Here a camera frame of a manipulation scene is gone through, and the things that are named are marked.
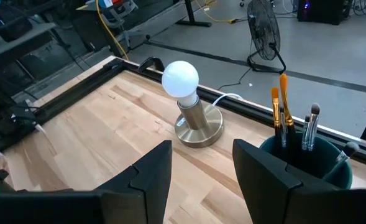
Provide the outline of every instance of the yellow cable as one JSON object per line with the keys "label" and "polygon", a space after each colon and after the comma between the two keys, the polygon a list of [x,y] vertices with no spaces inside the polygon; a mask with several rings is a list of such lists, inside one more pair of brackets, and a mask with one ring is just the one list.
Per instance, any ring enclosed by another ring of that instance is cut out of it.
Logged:
{"label": "yellow cable", "polygon": [[[203,11],[203,13],[205,13],[205,15],[207,15],[211,20],[213,20],[214,22],[228,22],[231,23],[231,21],[233,21],[234,19],[229,19],[229,20],[219,20],[219,19],[213,19],[208,13],[206,13],[206,11],[203,9],[203,7],[199,4],[198,0],[195,0],[195,2],[197,3],[197,5],[199,6],[199,8]],[[216,3],[216,1],[205,1],[205,5],[204,6],[210,6],[211,4]]]}
{"label": "yellow cable", "polygon": [[118,40],[114,37],[114,35],[112,34],[112,32],[108,29],[108,26],[104,22],[103,17],[100,15],[100,8],[99,8],[98,0],[96,0],[96,7],[97,7],[98,17],[100,18],[100,21],[103,23],[103,26],[106,28],[106,30],[108,31],[108,34],[112,37],[112,39],[114,40],[114,42],[116,43],[116,45],[118,45],[119,49],[122,51],[122,53],[125,56],[126,60],[129,60],[129,58],[127,57],[127,54],[126,54],[125,50],[120,45],[120,43],[118,42]]}

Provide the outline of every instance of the brush holder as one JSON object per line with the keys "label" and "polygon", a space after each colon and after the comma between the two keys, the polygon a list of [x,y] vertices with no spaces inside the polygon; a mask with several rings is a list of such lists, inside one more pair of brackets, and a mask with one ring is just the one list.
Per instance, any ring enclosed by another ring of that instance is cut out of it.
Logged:
{"label": "brush holder", "polygon": [[[296,133],[296,139],[298,140],[297,146],[301,146],[302,135],[303,133]],[[274,141],[275,136],[268,138],[260,146],[260,149],[273,154]],[[327,168],[331,166],[331,163],[334,162],[339,153],[340,150],[332,143],[325,139],[316,137],[314,150],[308,152],[305,157],[305,161],[299,162],[296,168],[299,168],[315,177],[322,178],[325,172],[327,172]],[[303,159],[303,157],[298,156],[297,161],[300,161],[300,159]],[[345,161],[345,164],[341,169],[332,173],[331,178],[327,182],[341,189],[350,189],[352,183],[352,169],[350,164]]]}

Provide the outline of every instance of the desk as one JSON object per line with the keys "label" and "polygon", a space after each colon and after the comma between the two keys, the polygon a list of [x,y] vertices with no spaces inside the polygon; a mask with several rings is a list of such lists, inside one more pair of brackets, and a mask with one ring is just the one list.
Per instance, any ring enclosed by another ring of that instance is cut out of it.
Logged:
{"label": "desk", "polygon": [[54,23],[32,26],[32,30],[12,42],[6,42],[0,36],[0,67],[52,41],[52,37],[47,32],[56,26]]}
{"label": "desk", "polygon": [[[113,58],[83,72],[36,105],[90,77]],[[176,101],[161,84],[124,71],[48,121],[43,126],[46,136],[32,133],[5,151],[7,163],[0,160],[0,168],[10,173],[6,182],[17,190],[91,190],[164,139],[171,139],[172,182],[165,223],[250,223],[232,161],[232,141],[242,138],[259,146],[273,135],[273,129],[221,111],[225,119],[221,138],[210,147],[185,147],[173,128],[180,114]],[[366,165],[350,162],[352,187],[366,188]]]}

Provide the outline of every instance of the light bulb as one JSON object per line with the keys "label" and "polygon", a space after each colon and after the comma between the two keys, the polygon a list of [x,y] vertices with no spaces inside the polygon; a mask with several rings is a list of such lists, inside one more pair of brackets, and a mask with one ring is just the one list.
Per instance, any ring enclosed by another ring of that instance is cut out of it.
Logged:
{"label": "light bulb", "polygon": [[170,96],[176,98],[182,107],[190,107],[196,103],[198,84],[198,72],[188,62],[172,62],[163,71],[163,89]]}

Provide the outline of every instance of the fan stand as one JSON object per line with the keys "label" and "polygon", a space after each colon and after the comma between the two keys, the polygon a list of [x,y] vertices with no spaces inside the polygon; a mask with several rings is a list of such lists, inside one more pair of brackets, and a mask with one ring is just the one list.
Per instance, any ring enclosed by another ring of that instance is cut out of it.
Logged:
{"label": "fan stand", "polygon": [[278,59],[280,60],[282,66],[283,66],[283,69],[282,70],[279,70],[277,68],[268,67],[268,66],[265,66],[265,65],[257,65],[256,63],[252,62],[252,57],[254,55],[257,55],[263,49],[260,49],[260,50],[258,50],[256,52],[254,52],[253,54],[249,55],[247,57],[247,63],[252,68],[252,70],[255,71],[255,72],[270,72],[270,73],[279,73],[279,74],[282,74],[286,70],[285,62],[282,60],[282,57],[281,57],[280,53],[278,52],[277,48],[275,47],[275,44],[274,43],[270,43],[270,48],[275,52],[275,54],[277,55]]}

